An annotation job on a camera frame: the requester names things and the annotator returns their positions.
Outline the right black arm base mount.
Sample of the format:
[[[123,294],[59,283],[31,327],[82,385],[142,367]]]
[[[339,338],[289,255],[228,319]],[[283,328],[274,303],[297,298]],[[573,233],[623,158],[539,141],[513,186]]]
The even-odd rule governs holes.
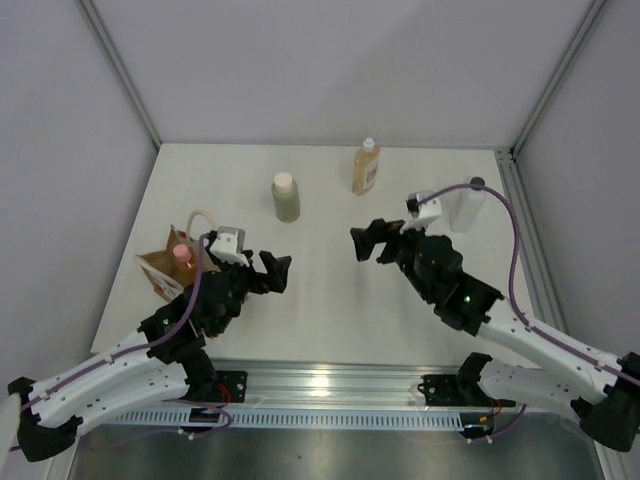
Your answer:
[[[463,407],[483,406],[483,400],[469,384],[453,374],[423,375],[417,390],[425,397],[427,406]]]

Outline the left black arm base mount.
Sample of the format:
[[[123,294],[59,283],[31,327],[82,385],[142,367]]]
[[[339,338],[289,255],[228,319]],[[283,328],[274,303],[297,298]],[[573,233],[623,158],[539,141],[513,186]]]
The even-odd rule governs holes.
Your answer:
[[[225,405],[245,401],[246,371],[216,369],[202,350],[188,356],[181,365],[187,376],[185,400]]]

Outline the pink cap amber bottle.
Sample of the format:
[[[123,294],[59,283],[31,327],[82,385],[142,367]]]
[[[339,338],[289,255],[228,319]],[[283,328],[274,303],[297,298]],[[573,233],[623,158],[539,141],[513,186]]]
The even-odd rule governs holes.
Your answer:
[[[196,268],[195,254],[183,243],[177,243],[172,249],[174,267],[179,271],[191,272]]]

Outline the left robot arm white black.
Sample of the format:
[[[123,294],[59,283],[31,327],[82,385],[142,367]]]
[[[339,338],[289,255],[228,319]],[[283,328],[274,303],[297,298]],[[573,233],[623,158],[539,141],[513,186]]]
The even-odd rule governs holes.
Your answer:
[[[282,293],[289,256],[259,254],[265,267],[221,263],[201,274],[115,347],[48,380],[20,377],[17,449],[39,462],[71,447],[102,423],[163,401],[221,401],[218,373],[204,348],[240,315],[250,294]]]

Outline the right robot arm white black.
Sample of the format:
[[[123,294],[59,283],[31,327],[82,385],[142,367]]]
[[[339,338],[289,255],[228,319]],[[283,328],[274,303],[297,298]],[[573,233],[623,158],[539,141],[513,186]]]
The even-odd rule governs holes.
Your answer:
[[[492,401],[530,405],[578,423],[592,440],[618,451],[631,450],[639,433],[639,357],[598,351],[536,319],[518,317],[510,298],[469,275],[451,240],[409,232],[401,221],[377,219],[350,236],[358,261],[395,264],[456,331],[501,345],[532,362],[524,368],[474,352],[455,377],[457,396],[473,406]]]

